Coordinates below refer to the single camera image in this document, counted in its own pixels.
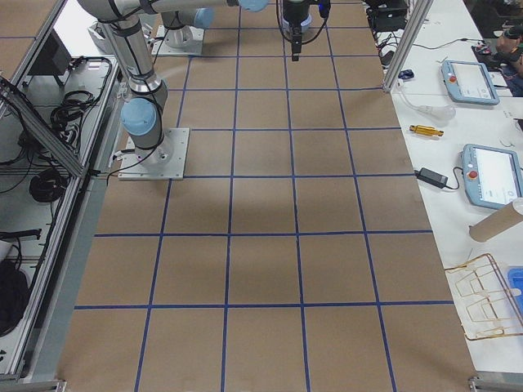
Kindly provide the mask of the upper teach pendant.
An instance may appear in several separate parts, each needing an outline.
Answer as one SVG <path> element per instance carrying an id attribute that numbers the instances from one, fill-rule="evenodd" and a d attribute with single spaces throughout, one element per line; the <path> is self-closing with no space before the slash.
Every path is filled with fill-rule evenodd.
<path id="1" fill-rule="evenodd" d="M 441 65 L 441 73 L 452 101 L 489 106 L 499 104 L 498 93 L 484 64 L 445 60 Z"/>

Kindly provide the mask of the lower teach pendant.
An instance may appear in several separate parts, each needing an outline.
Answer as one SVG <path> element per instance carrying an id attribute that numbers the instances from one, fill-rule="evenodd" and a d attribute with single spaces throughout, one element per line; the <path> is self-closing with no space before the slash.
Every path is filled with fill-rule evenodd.
<path id="1" fill-rule="evenodd" d="M 461 159 L 471 204 L 500 209 L 522 196 L 522 171 L 515 151 L 466 144 Z"/>

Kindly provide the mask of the aluminium frame post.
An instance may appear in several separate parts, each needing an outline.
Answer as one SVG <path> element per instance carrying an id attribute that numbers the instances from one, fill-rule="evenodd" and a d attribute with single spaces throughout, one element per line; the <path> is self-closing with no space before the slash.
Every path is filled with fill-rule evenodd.
<path id="1" fill-rule="evenodd" d="M 383 80 L 382 89 L 385 92 L 391 92 L 396 84 L 399 73 L 403 69 L 410 49 L 422 28 L 423 21 L 426 19 L 432 3 L 432 0 L 421 0 L 415 2 L 413 11 L 407 21 L 405 30 L 396 49 L 396 53 L 391 60 L 389 69 L 387 70 Z"/>

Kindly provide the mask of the teach pendant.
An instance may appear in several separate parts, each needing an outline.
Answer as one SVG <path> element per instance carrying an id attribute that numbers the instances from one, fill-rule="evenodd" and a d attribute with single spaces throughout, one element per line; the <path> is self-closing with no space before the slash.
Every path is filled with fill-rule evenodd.
<path id="1" fill-rule="evenodd" d="M 466 144 L 461 159 L 471 204 L 500 209 L 522 196 L 522 171 L 515 151 Z"/>
<path id="2" fill-rule="evenodd" d="M 445 60 L 441 65 L 441 73 L 452 101 L 489 106 L 499 104 L 498 93 L 484 64 Z"/>

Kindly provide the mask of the gold metal cylinder tool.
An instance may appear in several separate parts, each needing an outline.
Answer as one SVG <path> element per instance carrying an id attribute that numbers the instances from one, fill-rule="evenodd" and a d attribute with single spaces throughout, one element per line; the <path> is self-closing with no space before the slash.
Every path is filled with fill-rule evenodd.
<path id="1" fill-rule="evenodd" d="M 423 126 L 423 125 L 411 125 L 409 130 L 414 134 L 428 137 L 442 137 L 445 133 L 434 127 Z"/>

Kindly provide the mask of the blue plastic container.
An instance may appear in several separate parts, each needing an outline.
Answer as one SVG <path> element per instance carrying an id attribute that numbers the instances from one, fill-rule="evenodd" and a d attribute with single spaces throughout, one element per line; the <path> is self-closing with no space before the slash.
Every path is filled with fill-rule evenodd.
<path id="1" fill-rule="evenodd" d="M 512 289 L 517 309 L 522 313 L 523 310 L 523 269 L 521 267 L 511 267 L 507 272 L 507 281 L 509 287 Z"/>

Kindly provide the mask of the cardboard tube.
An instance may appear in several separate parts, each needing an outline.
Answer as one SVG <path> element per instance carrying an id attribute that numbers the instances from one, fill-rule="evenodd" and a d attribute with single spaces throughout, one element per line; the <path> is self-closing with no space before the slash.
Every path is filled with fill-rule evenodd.
<path id="1" fill-rule="evenodd" d="M 487 216 L 469 228 L 469 235 L 477 242 L 486 242 L 522 222 L 522 198 Z"/>

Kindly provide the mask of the black power adapter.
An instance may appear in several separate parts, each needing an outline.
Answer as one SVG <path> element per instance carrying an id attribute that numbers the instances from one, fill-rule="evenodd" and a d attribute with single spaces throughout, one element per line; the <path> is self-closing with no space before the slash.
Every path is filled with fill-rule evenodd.
<path id="1" fill-rule="evenodd" d="M 447 186 L 448 177 L 443 176 L 438 172 L 432 171 L 425 167 L 414 171 L 416 178 L 429 185 L 435 186 L 439 189 L 443 189 Z"/>

